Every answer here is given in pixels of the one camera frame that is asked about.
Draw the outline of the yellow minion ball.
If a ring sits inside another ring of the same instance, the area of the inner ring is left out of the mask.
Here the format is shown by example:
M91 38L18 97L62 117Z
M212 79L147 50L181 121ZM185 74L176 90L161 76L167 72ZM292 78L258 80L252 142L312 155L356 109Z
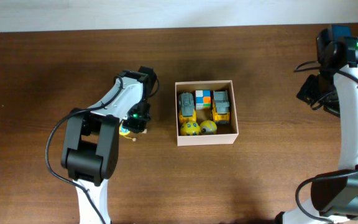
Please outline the yellow minion ball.
M206 120L200 123L201 133L203 135L212 135L217 133L217 125L214 121Z

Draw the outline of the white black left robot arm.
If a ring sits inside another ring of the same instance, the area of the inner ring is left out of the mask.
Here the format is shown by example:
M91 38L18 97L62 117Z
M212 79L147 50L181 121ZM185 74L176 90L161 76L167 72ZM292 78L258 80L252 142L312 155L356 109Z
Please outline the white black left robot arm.
M101 100L68 119L61 165L76 184L81 223L110 223L108 180L117 166L119 131L141 133L150 121L157 75L152 68L124 70Z

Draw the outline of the multicoloured puzzle cube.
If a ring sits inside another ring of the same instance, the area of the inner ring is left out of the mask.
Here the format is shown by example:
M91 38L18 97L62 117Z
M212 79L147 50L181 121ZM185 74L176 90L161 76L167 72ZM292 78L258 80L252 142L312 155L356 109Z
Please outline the multicoloured puzzle cube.
M195 91L195 107L196 110L208 110L211 107L211 91L196 90Z

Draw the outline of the yellow wooden rattle drum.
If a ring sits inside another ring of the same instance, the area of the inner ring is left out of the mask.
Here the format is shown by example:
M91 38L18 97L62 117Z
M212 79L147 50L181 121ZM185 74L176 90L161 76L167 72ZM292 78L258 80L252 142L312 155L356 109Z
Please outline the yellow wooden rattle drum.
M137 141L137 138L135 137L135 133L126 129L122 124L120 124L119 127L119 135L126 139L130 139L133 142Z

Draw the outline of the yellow ball blue letters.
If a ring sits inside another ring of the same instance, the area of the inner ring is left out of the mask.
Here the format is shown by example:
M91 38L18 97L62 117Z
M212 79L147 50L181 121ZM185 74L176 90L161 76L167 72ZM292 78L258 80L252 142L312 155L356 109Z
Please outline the yellow ball blue letters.
M197 136L201 134L201 128L195 121L186 121L180 127L182 136Z

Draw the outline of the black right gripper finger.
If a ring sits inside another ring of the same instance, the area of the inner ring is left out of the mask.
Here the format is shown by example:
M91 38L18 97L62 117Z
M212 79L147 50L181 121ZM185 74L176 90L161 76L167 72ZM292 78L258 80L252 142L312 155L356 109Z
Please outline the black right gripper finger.
M331 115L334 115L338 118L341 117L340 115L340 106L339 106L339 101L325 101L323 103L323 110L325 110L325 112L330 113Z
M318 96L318 77L316 75L310 75L300 88L299 92L296 94L296 97L305 102L307 105L310 105L317 99Z

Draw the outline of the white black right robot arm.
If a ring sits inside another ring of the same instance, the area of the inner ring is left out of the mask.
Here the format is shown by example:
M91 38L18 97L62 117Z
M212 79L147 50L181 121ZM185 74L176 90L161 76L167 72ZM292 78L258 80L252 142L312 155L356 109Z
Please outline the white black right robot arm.
M306 79L297 98L340 119L338 170L303 181L295 192L297 208L279 213L279 224L358 220L358 37L348 26L331 25L317 35L316 49L317 60L295 69L319 72Z

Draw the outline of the yellow toy truck grey cab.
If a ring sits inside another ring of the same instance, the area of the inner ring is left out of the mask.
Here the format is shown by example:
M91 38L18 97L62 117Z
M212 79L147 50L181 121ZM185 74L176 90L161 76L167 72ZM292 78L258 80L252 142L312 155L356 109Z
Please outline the yellow toy truck grey cab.
M196 121L196 111L194 97L191 93L182 93L178 98L179 113L178 119L180 124L187 121Z

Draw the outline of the yellow toy dump truck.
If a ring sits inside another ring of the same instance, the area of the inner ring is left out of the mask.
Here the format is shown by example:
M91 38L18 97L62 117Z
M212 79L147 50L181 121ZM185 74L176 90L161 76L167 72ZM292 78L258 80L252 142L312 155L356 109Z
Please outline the yellow toy dump truck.
M230 102L227 90L213 91L212 119L216 124L230 123Z

